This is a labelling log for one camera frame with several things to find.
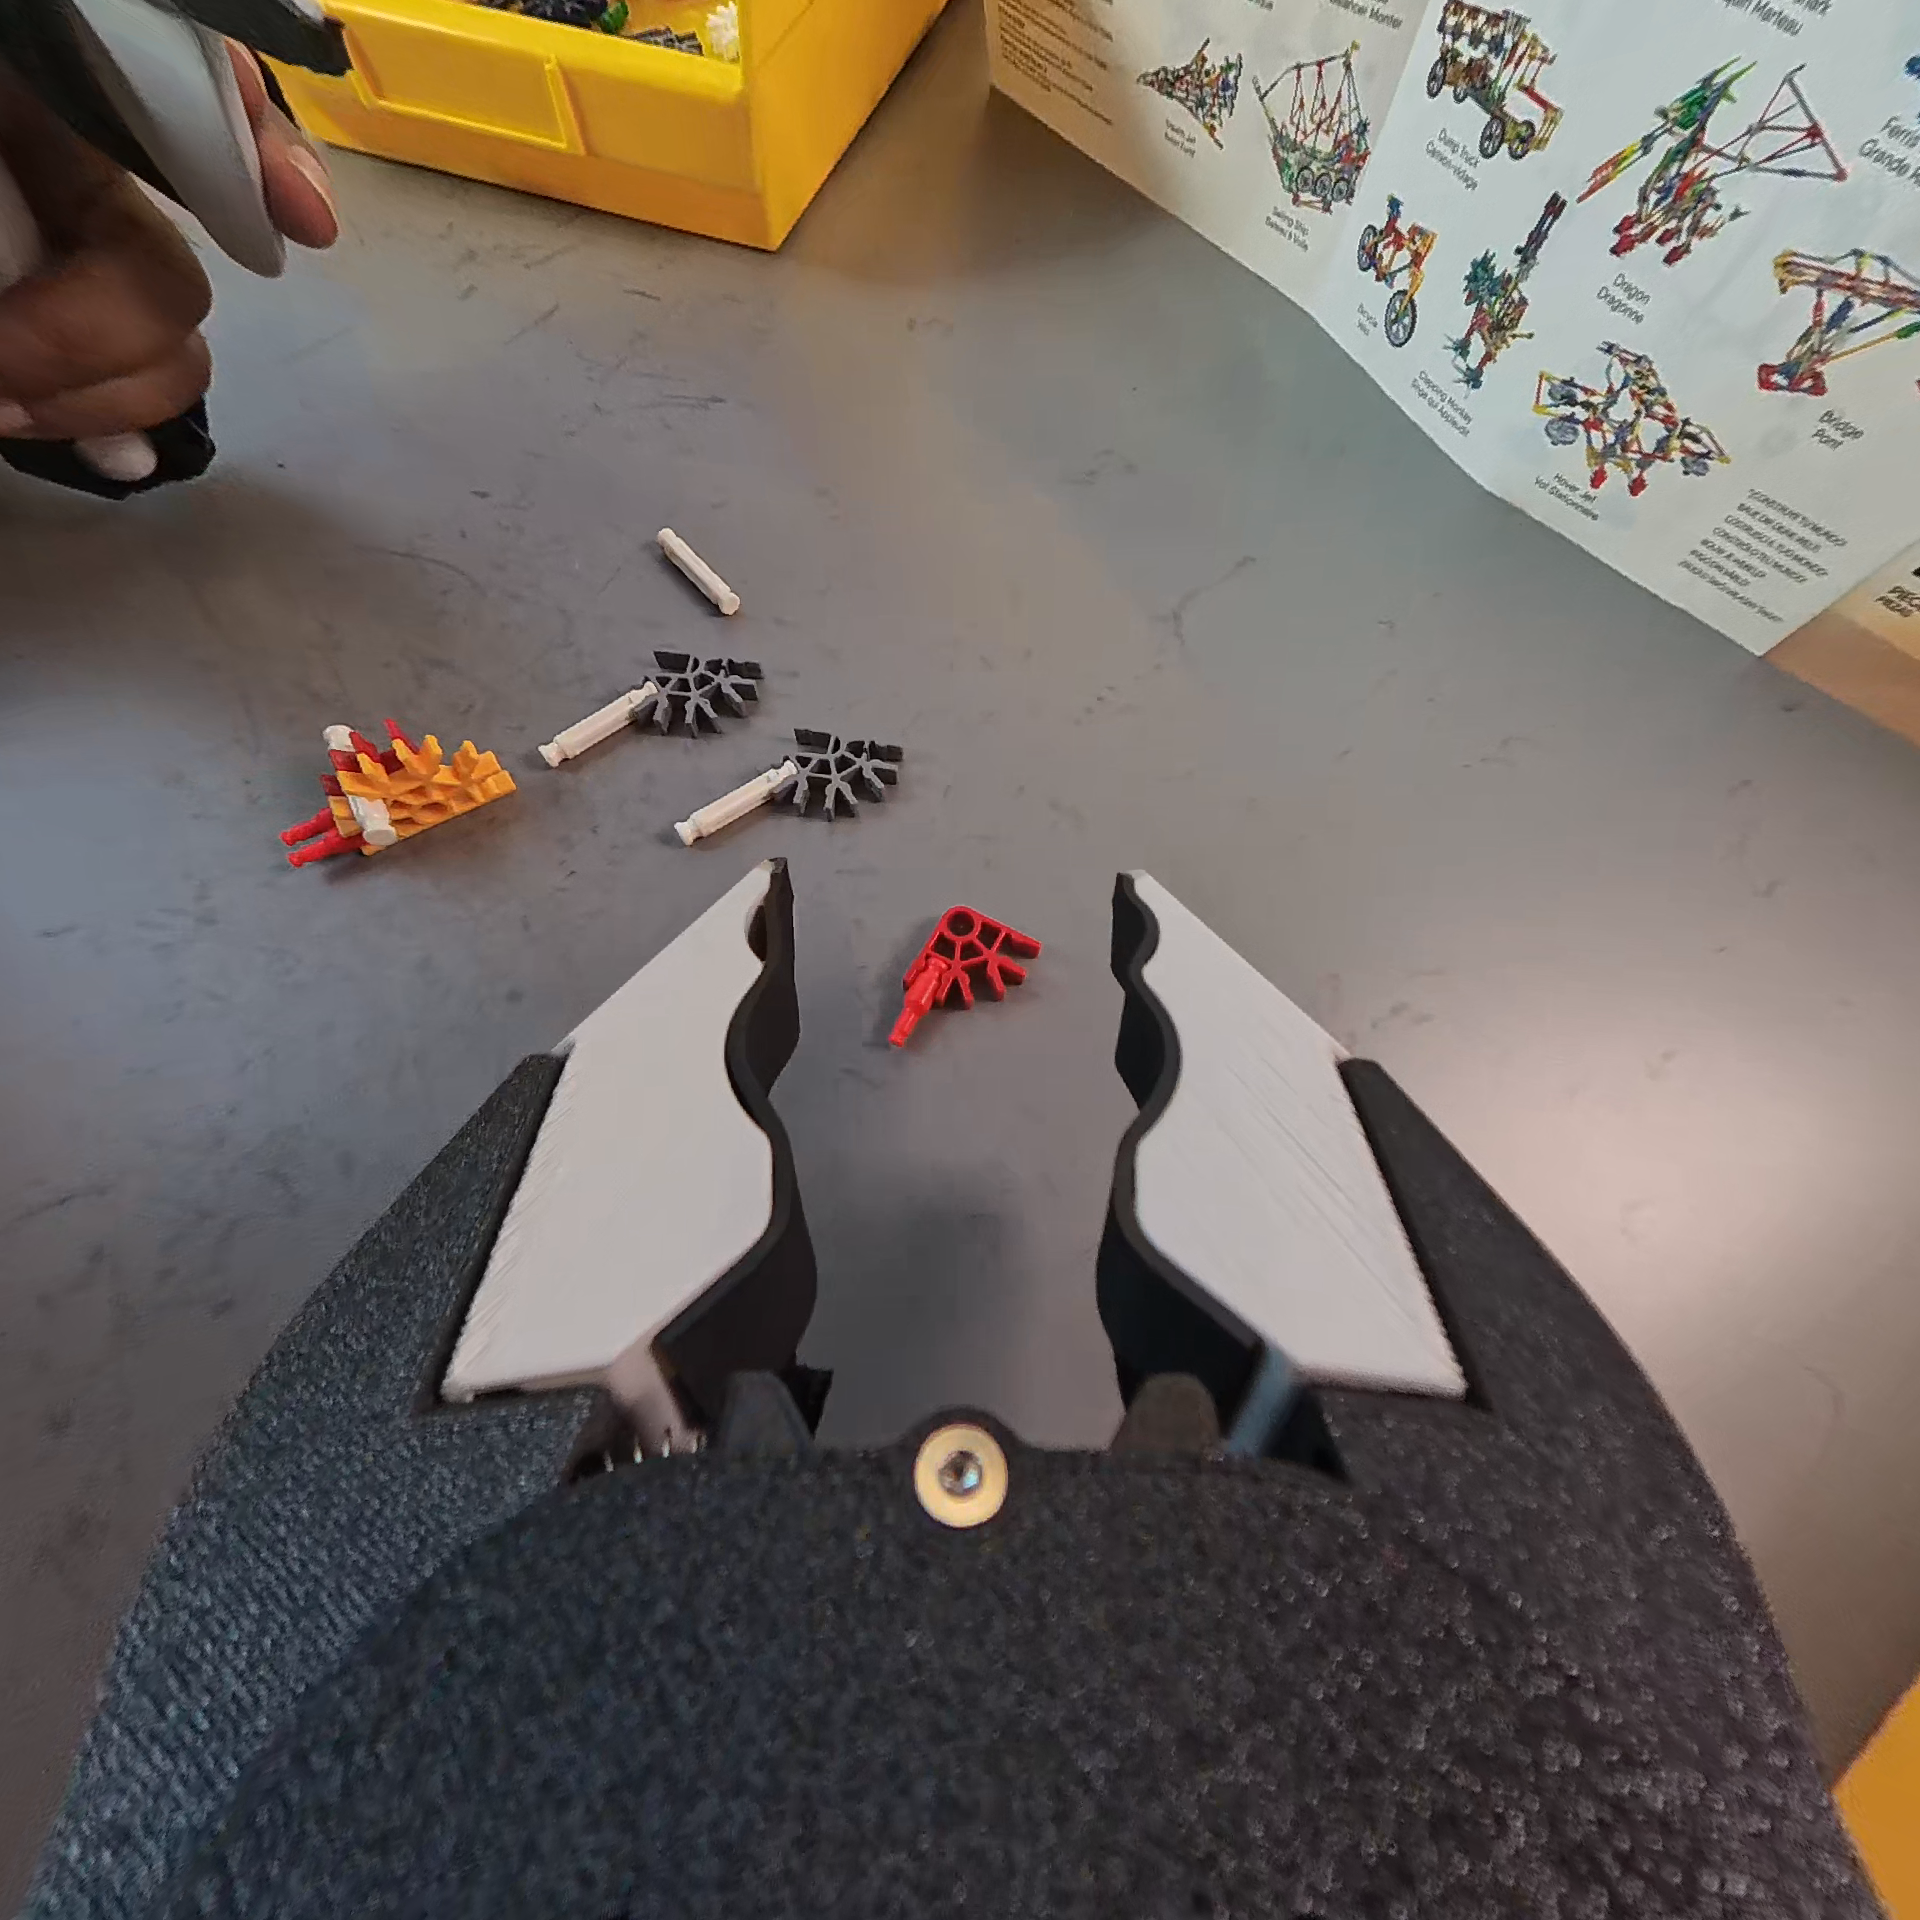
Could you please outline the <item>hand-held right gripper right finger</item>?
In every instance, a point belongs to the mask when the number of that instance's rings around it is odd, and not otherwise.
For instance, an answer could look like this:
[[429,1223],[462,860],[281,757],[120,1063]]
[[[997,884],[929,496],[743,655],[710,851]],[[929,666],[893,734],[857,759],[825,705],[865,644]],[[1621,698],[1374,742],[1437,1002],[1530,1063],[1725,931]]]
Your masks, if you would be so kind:
[[1115,975],[1134,1114],[1096,1303],[1122,1401],[1193,1381],[1225,1454],[1331,1454],[1327,1393],[1468,1407],[1350,1052],[1141,869],[1115,884]]

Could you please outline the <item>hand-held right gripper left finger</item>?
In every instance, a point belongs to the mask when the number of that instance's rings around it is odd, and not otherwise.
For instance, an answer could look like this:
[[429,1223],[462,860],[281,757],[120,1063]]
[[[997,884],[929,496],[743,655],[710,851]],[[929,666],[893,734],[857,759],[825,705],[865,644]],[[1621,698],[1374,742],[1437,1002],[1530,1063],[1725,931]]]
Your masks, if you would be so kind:
[[738,1376],[796,1364],[819,1270],[773,1104],[796,1042],[794,887],[763,860],[559,1045],[448,1407],[588,1388],[683,1454]]

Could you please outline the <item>red toy connector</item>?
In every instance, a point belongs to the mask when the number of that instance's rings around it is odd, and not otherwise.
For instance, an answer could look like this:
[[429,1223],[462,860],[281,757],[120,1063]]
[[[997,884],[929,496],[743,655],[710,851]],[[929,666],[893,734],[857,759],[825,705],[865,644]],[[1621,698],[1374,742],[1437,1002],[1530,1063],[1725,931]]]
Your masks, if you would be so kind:
[[385,734],[385,748],[348,726],[324,734],[328,831],[352,852],[381,852],[421,831],[415,742],[390,720]]
[[942,1010],[975,1006],[976,995],[1005,999],[1008,987],[1027,982],[1027,966],[1043,956],[1043,943],[972,907],[953,907],[942,912],[919,956],[940,956],[950,966],[950,990],[940,1002]]

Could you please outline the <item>short white toy rod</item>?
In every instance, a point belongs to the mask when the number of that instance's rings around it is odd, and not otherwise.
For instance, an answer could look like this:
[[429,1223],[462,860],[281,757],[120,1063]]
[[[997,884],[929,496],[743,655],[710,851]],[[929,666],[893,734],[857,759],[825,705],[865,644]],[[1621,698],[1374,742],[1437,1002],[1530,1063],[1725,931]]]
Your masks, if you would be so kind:
[[368,742],[345,723],[331,723],[324,734],[324,745],[331,762],[327,788],[328,807],[342,816],[342,828],[361,828],[363,851],[393,847],[396,827],[390,803],[385,801],[385,788],[379,788],[375,777],[363,770],[363,759],[368,759]]
[[741,613],[741,596],[683,533],[661,528],[659,554],[721,617]]
[[661,686],[656,679],[645,679],[641,686],[633,686],[613,694],[613,701],[608,701],[606,709],[595,709],[588,716],[561,728],[555,739],[543,742],[536,754],[545,767],[555,767],[555,770],[570,759],[580,759],[582,754],[606,745],[618,734],[641,723],[659,709],[659,701],[661,701]]
[[736,786],[732,790],[721,795],[717,801],[674,822],[674,836],[678,837],[683,847],[695,847],[706,837],[717,837],[729,831],[732,827],[743,822],[750,812],[775,803],[783,795],[788,795],[796,786],[796,778],[800,778],[796,759],[786,757],[773,770],[757,774],[755,778]]

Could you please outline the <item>yellow toy connector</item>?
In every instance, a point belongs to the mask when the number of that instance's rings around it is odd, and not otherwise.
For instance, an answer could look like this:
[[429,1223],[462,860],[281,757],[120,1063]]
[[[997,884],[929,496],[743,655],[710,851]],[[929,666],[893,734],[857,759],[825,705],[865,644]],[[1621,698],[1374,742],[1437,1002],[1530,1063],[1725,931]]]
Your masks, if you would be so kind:
[[477,752],[470,742],[445,754],[442,742],[426,735],[415,742],[412,762],[418,767],[421,831],[516,795],[516,778],[500,757]]

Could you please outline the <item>person's left hand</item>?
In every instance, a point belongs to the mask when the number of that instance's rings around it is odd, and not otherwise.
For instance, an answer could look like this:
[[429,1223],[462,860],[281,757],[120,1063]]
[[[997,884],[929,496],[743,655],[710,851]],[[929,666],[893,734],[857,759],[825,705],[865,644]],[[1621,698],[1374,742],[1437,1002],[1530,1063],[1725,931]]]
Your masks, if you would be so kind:
[[[261,95],[248,50],[233,58],[284,246],[331,248],[342,223],[315,147],[290,107]],[[209,394],[212,288],[200,254],[155,191],[83,150],[57,159],[62,130],[28,134],[28,108],[6,108],[8,130],[28,137],[13,168],[57,262],[3,298],[3,438],[116,438],[169,423]]]

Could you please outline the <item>pile of toy building parts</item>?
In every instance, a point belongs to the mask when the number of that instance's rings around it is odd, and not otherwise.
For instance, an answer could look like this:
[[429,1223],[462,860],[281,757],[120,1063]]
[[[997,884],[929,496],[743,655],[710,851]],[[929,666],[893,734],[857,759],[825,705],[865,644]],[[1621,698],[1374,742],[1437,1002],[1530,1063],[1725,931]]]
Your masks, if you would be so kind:
[[738,5],[480,5],[552,29],[573,29],[631,44],[741,64]]

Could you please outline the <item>yellow plastic bin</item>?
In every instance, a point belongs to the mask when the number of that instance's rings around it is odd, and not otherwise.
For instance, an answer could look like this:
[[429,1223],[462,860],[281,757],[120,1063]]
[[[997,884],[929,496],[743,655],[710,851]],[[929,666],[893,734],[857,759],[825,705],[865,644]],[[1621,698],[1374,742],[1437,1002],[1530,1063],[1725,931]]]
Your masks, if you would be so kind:
[[738,5],[741,64],[480,5],[327,5],[352,74],[271,64],[334,150],[775,251],[942,5]]
[[1918,1678],[1838,1779],[1833,1801],[1888,1917],[1918,1917]]

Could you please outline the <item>toy set cardboard box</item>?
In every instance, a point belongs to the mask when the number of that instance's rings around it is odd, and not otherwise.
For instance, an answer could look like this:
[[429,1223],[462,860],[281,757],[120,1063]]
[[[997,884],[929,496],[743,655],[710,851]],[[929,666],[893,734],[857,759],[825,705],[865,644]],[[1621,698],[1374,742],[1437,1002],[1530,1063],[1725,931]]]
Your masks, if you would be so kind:
[[1918,745],[1918,543],[1784,635],[1766,661]]

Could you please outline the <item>folded instruction sheet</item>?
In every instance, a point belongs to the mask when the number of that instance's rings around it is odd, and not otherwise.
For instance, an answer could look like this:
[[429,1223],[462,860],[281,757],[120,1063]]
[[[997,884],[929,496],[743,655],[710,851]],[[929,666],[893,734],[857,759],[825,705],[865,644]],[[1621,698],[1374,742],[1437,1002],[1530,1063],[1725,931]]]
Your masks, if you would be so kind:
[[1918,539],[1918,5],[987,5],[992,84],[1766,655]]

